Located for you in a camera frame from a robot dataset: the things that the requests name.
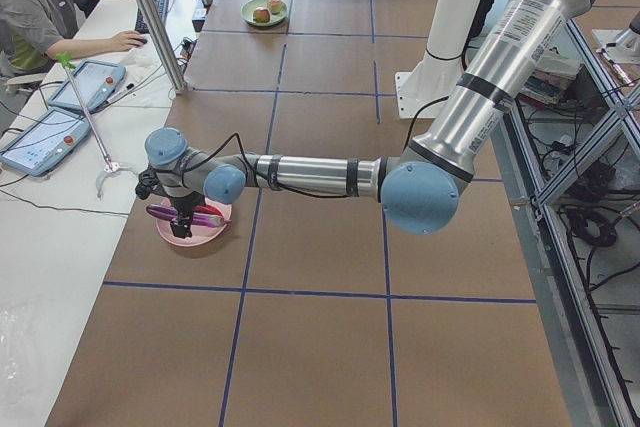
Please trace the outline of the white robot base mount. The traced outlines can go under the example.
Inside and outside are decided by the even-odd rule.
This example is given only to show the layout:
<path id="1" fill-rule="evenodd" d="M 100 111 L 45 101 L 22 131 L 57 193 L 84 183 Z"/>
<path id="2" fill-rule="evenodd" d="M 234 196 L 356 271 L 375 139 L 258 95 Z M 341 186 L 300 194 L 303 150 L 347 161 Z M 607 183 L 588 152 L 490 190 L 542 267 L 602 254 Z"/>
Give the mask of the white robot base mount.
<path id="1" fill-rule="evenodd" d="M 411 71 L 394 74 L 398 114 L 412 119 L 424 105 L 447 97 L 462 75 L 461 59 L 438 60 L 426 55 Z"/>

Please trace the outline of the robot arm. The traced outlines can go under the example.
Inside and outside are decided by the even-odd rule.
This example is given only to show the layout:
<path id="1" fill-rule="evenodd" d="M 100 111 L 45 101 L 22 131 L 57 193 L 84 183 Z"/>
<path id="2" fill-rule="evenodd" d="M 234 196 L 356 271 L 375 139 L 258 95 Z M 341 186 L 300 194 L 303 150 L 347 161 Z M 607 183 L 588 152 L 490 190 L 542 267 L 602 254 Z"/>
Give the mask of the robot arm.
<path id="1" fill-rule="evenodd" d="M 398 228 L 431 234 L 455 215 L 475 175 L 474 161 L 513 105 L 544 52 L 567 23 L 596 0 L 508 0 L 477 54 L 449 92 L 428 130 L 397 157 L 372 161 L 240 152 L 221 156 L 192 148 L 174 128 L 146 139 L 147 168 L 136 195 L 169 200 L 176 237 L 191 233 L 207 201 L 234 203 L 247 187 L 318 198 L 373 197 Z"/>

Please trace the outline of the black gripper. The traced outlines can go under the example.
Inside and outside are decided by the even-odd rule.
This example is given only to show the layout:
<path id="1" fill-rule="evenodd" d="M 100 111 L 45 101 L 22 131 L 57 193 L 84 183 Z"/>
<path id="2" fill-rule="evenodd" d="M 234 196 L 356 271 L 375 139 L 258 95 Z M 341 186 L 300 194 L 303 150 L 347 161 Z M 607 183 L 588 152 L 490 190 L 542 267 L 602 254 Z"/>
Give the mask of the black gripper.
<path id="1" fill-rule="evenodd" d="M 197 206 L 204 206 L 204 196 L 196 191 L 173 195 L 164 187 L 153 169 L 146 169 L 138 175 L 135 193 L 141 200 L 150 195 L 165 197 L 176 210 L 176 218 L 170 221 L 170 228 L 174 237 L 186 239 L 192 237 L 191 225 Z"/>

